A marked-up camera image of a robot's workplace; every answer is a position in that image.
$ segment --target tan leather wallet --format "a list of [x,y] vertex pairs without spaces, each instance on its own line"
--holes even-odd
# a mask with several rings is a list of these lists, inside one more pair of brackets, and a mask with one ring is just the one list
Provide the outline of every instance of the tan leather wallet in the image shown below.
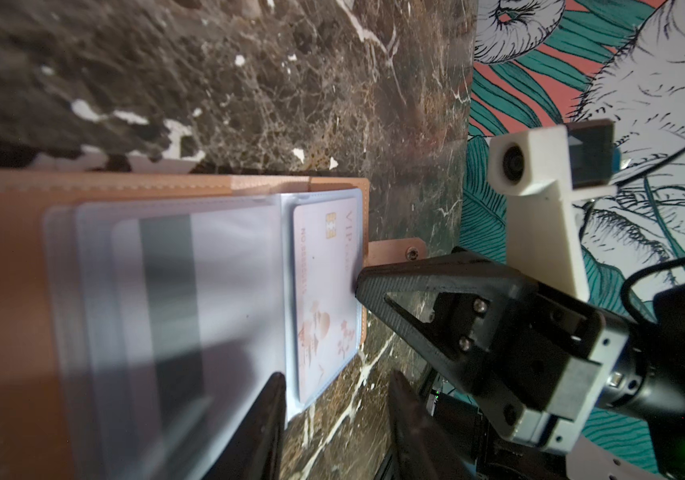
[[352,187],[363,192],[366,258],[367,179],[0,170],[0,478],[75,475],[44,261],[41,221],[49,207]]

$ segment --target black cable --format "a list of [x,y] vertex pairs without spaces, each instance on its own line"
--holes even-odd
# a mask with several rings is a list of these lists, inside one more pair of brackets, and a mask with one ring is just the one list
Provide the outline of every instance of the black cable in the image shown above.
[[659,170],[660,168],[666,166],[667,164],[676,161],[683,154],[685,154],[685,147],[683,147],[681,150],[678,150],[673,155],[670,155],[669,157],[667,157],[663,161],[659,162],[658,164],[656,164],[652,167],[649,167],[644,171],[640,171],[635,175],[631,175],[630,177],[625,178],[624,180],[618,181],[617,183],[615,183],[615,185],[617,186],[617,188],[622,188],[625,185],[629,184],[630,182],[634,182],[640,178],[644,178],[646,175],[651,174],[652,172]]
[[590,221],[590,217],[593,216],[593,209],[596,208],[596,199],[588,200],[588,202],[583,205],[583,210],[585,210],[585,216],[583,217],[583,224],[579,228],[579,242],[582,243],[582,237],[585,236],[585,230],[587,230],[587,223]]
[[623,302],[625,310],[627,310],[628,314],[634,318],[636,322],[643,324],[650,321],[644,317],[644,315],[642,315],[641,312],[639,312],[638,309],[633,306],[633,304],[630,303],[630,289],[633,287],[633,285],[646,276],[656,274],[662,270],[670,270],[672,268],[676,268],[677,266],[683,265],[685,265],[685,256],[683,258],[676,258],[675,260],[668,260],[667,262],[662,262],[661,264],[647,266],[646,268],[635,272],[635,274],[632,274],[627,280],[625,280],[622,288],[619,289],[619,298]]

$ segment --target dark marble table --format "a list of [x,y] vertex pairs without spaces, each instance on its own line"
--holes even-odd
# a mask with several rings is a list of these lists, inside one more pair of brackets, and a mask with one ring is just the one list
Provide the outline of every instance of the dark marble table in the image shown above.
[[[457,241],[476,0],[0,0],[0,166],[371,180],[370,236]],[[167,160],[182,158],[182,161]],[[428,308],[419,299],[412,305]],[[370,478],[391,370],[370,318],[290,422],[283,478]]]

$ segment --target teal leaf pattern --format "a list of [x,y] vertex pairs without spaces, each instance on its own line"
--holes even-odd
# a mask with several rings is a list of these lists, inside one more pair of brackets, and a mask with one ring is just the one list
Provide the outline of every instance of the teal leaf pattern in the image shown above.
[[596,14],[573,10],[564,12],[558,25],[597,44],[615,48],[624,46],[635,34],[635,30],[607,22]]
[[467,134],[471,137],[483,137],[483,132],[481,129],[471,124],[467,125]]
[[558,80],[575,90],[585,91],[590,84],[590,79],[583,72],[580,72],[563,60],[538,50],[532,50],[525,55],[521,55],[516,58],[516,62],[532,72],[547,75],[553,80]]
[[505,197],[486,181],[489,146],[475,137],[467,142],[467,177],[462,192],[460,246],[505,262]]
[[597,446],[647,472],[659,473],[652,437],[644,420],[594,408],[583,435]]
[[545,40],[549,47],[556,48],[560,52],[587,58],[593,62],[606,63],[611,60],[613,53],[606,47],[598,44],[581,34],[570,32],[559,25],[556,30]]
[[491,131],[492,135],[502,135],[507,133],[507,129],[491,111],[484,107],[480,102],[471,102],[471,118],[476,120],[482,127]]
[[478,70],[473,70],[473,86],[471,87],[485,104],[504,112],[511,118],[520,121],[529,128],[542,127],[537,114],[529,105],[515,98],[513,95],[489,82]]
[[558,111],[558,107],[553,103],[547,91],[538,82],[535,82],[525,70],[512,62],[491,64],[489,67],[497,76],[508,82],[511,87],[536,101],[553,122],[556,124],[563,123],[561,112]]
[[631,31],[640,27],[654,12],[654,7],[637,0],[577,0],[577,3],[598,18]]

